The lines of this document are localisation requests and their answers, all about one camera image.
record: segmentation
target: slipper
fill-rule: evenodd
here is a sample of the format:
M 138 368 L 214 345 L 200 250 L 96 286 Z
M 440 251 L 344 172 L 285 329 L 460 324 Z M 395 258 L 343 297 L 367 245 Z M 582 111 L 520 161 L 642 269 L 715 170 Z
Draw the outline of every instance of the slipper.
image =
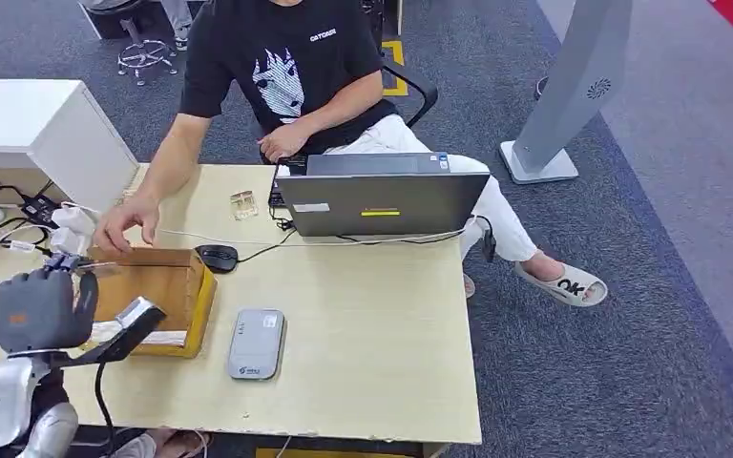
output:
M 115 451 L 111 458 L 153 458 L 154 455 L 156 455 L 156 441 L 147 433 L 142 433 Z
M 473 282 L 471 277 L 462 274 L 462 284 L 465 285 L 465 299 L 470 299 L 476 294 L 476 283 Z
M 198 448 L 187 451 L 183 454 L 181 454 L 180 458 L 195 458 L 196 456 L 204 453 L 204 449 L 209 450 L 209 445 L 212 444 L 212 434 L 209 434 L 208 432 L 198 432 L 198 431 L 180 431 L 184 434 L 195 434 L 199 437 L 200 444 L 198 445 Z
M 602 302 L 608 296 L 608 286 L 594 275 L 563 264 L 563 275 L 554 281 L 541 281 L 528 274 L 520 262 L 515 263 L 515 273 L 529 283 L 543 289 L 555 299 L 575 307 L 591 307 Z M 595 288 L 595 293 L 586 299 L 589 287 Z

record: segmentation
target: white pants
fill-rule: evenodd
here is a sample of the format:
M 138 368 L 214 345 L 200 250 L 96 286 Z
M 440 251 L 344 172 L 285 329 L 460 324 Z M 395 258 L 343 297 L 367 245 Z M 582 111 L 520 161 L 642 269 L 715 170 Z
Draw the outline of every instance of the white pants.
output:
M 403 118 L 397 114 L 387 116 L 377 124 L 366 130 L 353 143 L 331 148 L 326 155 L 352 155 L 359 153 L 429 153 L 426 147 L 414 132 L 408 128 Z M 453 172 L 488 172 L 488 166 L 470 157 L 448 155 L 450 169 Z M 521 226 L 521 221 L 513 211 L 510 203 L 502 196 L 498 181 L 494 177 L 488 179 L 476 206 L 474 215 L 482 215 L 491 222 L 493 235 L 496 239 L 496 253 L 505 260 L 529 260 L 535 255 L 535 247 L 527 231 Z M 483 235 L 485 223 L 479 219 L 476 224 L 469 226 L 460 236 L 459 246 L 462 250 L 462 259 Z

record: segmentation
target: gray kiosk stand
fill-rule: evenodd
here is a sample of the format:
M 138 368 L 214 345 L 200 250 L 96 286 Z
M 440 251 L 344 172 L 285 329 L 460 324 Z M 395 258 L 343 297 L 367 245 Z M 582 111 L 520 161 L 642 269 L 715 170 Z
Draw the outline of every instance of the gray kiosk stand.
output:
M 577 177 L 563 147 L 622 86 L 633 0 L 577 0 L 549 84 L 501 156 L 517 184 Z

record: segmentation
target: computer mouse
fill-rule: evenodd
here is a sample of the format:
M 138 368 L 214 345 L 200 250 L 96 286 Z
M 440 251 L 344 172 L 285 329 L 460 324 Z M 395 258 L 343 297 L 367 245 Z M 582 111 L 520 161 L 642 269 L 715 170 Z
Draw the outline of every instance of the computer mouse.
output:
M 226 245 L 201 245 L 195 249 L 213 274 L 228 274 L 238 265 L 238 250 Z

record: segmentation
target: chair base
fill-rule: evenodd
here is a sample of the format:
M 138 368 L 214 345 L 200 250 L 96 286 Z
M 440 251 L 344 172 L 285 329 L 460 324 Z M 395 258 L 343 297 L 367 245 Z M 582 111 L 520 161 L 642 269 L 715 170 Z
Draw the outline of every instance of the chair base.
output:
M 169 74 L 176 74 L 178 70 L 173 68 L 173 63 L 167 57 L 176 56 L 176 52 L 163 41 L 141 40 L 141 43 L 134 43 L 119 53 L 116 64 L 119 67 L 119 74 L 127 74 L 133 70 L 136 76 L 136 84 L 144 86 L 145 80 L 141 77 L 141 71 L 156 64 L 164 64 L 169 67 Z

